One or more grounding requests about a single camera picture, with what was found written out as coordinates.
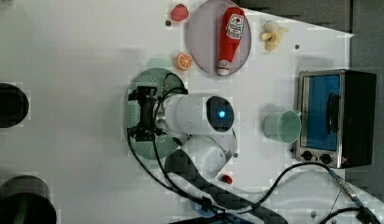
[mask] green cup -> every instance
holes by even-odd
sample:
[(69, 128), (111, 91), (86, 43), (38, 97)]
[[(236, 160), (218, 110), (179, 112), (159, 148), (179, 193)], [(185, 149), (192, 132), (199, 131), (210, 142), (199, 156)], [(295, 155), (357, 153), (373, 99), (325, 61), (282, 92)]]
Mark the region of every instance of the green cup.
[(302, 130), (301, 115), (298, 110), (269, 114), (264, 120), (264, 134), (275, 141), (294, 143)]

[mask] orange slice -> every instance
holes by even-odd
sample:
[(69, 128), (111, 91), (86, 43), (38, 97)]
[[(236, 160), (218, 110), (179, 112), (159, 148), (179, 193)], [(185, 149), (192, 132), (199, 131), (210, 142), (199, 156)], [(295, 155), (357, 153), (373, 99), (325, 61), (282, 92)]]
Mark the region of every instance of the orange slice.
[(179, 71), (187, 71), (192, 66), (192, 56), (188, 53), (180, 53), (175, 59), (175, 66)]

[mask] black knob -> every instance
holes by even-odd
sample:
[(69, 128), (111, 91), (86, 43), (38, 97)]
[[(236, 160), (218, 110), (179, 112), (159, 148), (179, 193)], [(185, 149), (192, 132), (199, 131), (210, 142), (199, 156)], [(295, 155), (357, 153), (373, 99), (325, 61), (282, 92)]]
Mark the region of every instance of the black knob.
[(329, 164), (331, 163), (332, 158), (328, 154), (323, 154), (322, 156), (320, 156), (320, 160), (322, 161), (323, 164)]
[(306, 161), (311, 161), (311, 159), (313, 158), (313, 154), (311, 154), (311, 152), (309, 152), (309, 151), (305, 151), (305, 152), (302, 154), (302, 157), (303, 157)]

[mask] red cap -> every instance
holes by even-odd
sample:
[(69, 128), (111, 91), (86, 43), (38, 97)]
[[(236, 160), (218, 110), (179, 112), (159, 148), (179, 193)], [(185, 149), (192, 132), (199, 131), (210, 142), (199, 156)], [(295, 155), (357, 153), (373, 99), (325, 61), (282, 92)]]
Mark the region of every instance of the red cap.
[(233, 183), (233, 179), (229, 175), (223, 175), (220, 178), (220, 181), (223, 181), (224, 183), (231, 185)]

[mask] ketchup bottle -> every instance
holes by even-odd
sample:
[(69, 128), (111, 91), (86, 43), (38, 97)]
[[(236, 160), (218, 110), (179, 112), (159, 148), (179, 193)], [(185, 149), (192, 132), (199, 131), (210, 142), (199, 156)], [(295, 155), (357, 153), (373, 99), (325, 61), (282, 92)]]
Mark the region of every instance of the ketchup bottle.
[(233, 61), (244, 30), (244, 19), (244, 11), (239, 7), (229, 7), (223, 14), (218, 61), (218, 73), (221, 76), (229, 75), (230, 63)]

